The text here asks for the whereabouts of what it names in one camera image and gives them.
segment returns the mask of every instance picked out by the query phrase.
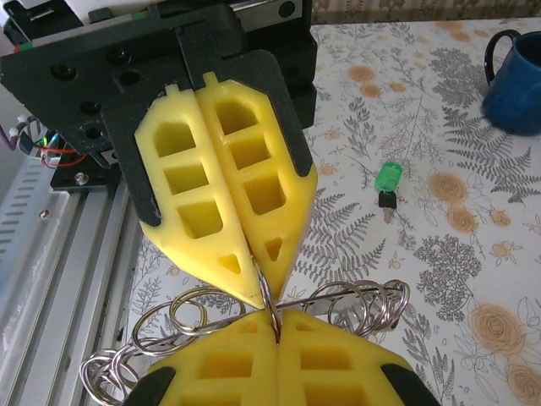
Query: wire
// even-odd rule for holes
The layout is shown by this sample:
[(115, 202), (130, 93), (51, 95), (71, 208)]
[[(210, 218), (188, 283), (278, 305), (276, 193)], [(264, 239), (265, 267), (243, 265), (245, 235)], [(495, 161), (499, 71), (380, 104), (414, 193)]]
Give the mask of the wire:
[(45, 160), (45, 155), (41, 156), (41, 163), (50, 168), (50, 169), (56, 169), (58, 167), (74, 167), (75, 165), (81, 163), (85, 158), (87, 157), (87, 155), (83, 155), (81, 158), (79, 158), (77, 161), (73, 161), (73, 162), (68, 162), (68, 163), (58, 163), (57, 165), (49, 165), (46, 160)]
[(57, 154), (74, 154), (75, 150), (61, 150), (59, 148), (47, 148), (46, 146), (37, 146), (40, 151), (44, 152), (56, 152)]
[(47, 131), (47, 133), (41, 137), (38, 141), (34, 143), (34, 147), (43, 147), (43, 148), (54, 148), (53, 145), (58, 140), (58, 133), (55, 133), (53, 131)]

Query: floral tablecloth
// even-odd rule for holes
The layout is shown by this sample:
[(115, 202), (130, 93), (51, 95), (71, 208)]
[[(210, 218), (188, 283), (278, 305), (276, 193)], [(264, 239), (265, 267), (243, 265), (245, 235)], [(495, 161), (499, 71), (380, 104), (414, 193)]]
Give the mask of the floral tablecloth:
[[(541, 144), (492, 128), (479, 112), (489, 38), (539, 26), (313, 28), (318, 105), (306, 137), (320, 174), (317, 224), (284, 299), (344, 277), (409, 283), (398, 328), (370, 339), (404, 356), (445, 406), (541, 405)], [(508, 48), (502, 41), (496, 64)], [(385, 224), (374, 176), (389, 160), (404, 174)], [(128, 330), (153, 305), (199, 285), (144, 240)], [(238, 311), (219, 297), (205, 305), (214, 320)], [(172, 329), (160, 313), (143, 333)]]

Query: green key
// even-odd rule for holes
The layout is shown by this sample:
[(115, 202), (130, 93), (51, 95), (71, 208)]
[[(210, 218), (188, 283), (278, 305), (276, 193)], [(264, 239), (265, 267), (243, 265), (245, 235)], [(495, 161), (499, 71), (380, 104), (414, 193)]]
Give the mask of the green key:
[(379, 192), (394, 192), (402, 176), (402, 167), (396, 162), (386, 162), (375, 179), (375, 188)]

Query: metal spiral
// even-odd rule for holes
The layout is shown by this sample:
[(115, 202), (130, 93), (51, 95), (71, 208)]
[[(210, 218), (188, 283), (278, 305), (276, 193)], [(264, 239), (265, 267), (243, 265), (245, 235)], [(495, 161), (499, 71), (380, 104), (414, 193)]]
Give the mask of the metal spiral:
[[(265, 292), (264, 277), (260, 278), (262, 293)], [(196, 301), (206, 295), (224, 295), (239, 304), (239, 315), (221, 321), (207, 322), (206, 308)], [(380, 285), (372, 281), (356, 281), (353, 283), (332, 282), (316, 289), (308, 298), (274, 305), (271, 300), (265, 305), (270, 316), (270, 323), (276, 334), (276, 342), (280, 339), (281, 320), (279, 313), (285, 309), (302, 310), (314, 316), (326, 316), (333, 326), (367, 337), (376, 332), (394, 330), (402, 312), (409, 301), (409, 286), (398, 280)], [(183, 305), (193, 305), (199, 310), (199, 325), (187, 326), (182, 323), (177, 313)], [(160, 310), (167, 309), (172, 324), (178, 333), (168, 337), (139, 338), (139, 332), (145, 321)], [(111, 395), (116, 388), (122, 398), (134, 388), (139, 375), (128, 362), (137, 355), (163, 357), (182, 349), (199, 337), (211, 334), (229, 326), (247, 314), (244, 303), (213, 287), (190, 289), (178, 295), (174, 300), (160, 304), (147, 311), (137, 321), (132, 332), (131, 343), (120, 349), (101, 349), (92, 354), (79, 368), (79, 376), (92, 399), (103, 406), (120, 406), (122, 399)]]

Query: orange flower print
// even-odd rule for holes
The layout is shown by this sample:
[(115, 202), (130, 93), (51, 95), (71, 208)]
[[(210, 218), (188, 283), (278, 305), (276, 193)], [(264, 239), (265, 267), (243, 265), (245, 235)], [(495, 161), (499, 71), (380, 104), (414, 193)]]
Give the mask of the orange flower print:
[(180, 273), (180, 269), (178, 269), (178, 266), (171, 265), (169, 269), (166, 272), (166, 275), (171, 275), (172, 277), (175, 277)]
[(325, 138), (327, 140), (338, 140), (342, 134), (340, 134), (340, 131), (335, 129), (334, 127), (330, 127), (329, 130), (325, 133)]
[(331, 176), (338, 172), (338, 169), (336, 167), (338, 166), (337, 163), (326, 163), (324, 160), (321, 161), (320, 167), (318, 167), (318, 174), (325, 175), (325, 176)]
[(541, 218), (538, 214), (535, 215), (535, 222), (524, 222), (522, 225), (528, 227), (529, 231), (541, 235)]
[(509, 358), (507, 385), (521, 403), (541, 405), (541, 376), (520, 356)]
[(469, 315), (469, 325), (478, 342), (490, 353), (518, 354), (525, 337), (515, 316), (494, 304), (481, 304)]
[(398, 82), (392, 82), (389, 87), (391, 88), (392, 91), (396, 92), (396, 93), (403, 93), (406, 91), (406, 86), (403, 85), (402, 83), (398, 83)]
[(509, 261), (516, 265), (516, 258), (512, 254), (512, 251), (521, 250), (520, 245), (510, 243), (509, 241), (502, 241), (501, 243), (492, 245), (492, 256), (496, 257), (496, 266), (500, 266), (503, 261)]
[(370, 82), (375, 78), (375, 71), (370, 66), (352, 66), (347, 73), (356, 82)]
[(475, 30), (473, 33), (476, 36), (482, 36), (483, 38), (486, 38), (486, 37), (490, 36), (490, 34), (485, 30)]
[(464, 31), (452, 31), (451, 37), (459, 42), (470, 42), (472, 39), (470, 35)]
[(511, 219), (503, 210), (492, 209), (490, 211), (490, 218), (496, 226), (507, 227), (509, 224), (511, 224)]
[(477, 232), (475, 216), (462, 205), (452, 205), (449, 208), (447, 221), (456, 231), (470, 234)]
[(436, 173), (429, 179), (429, 189), (438, 200), (461, 203), (466, 199), (466, 184), (451, 173)]
[(365, 83), (361, 86), (361, 93), (365, 95), (366, 97), (369, 97), (371, 99), (375, 99), (381, 96), (383, 93), (381, 91), (381, 88), (373, 83)]
[(395, 252), (389, 261), (389, 269), (400, 269), (402, 267), (402, 261), (404, 261), (404, 258), (398, 258), (398, 254)]
[(461, 23), (460, 21), (436, 21), (435, 24), (442, 30), (446, 30), (446, 31), (461, 30), (462, 27), (464, 26), (464, 24)]

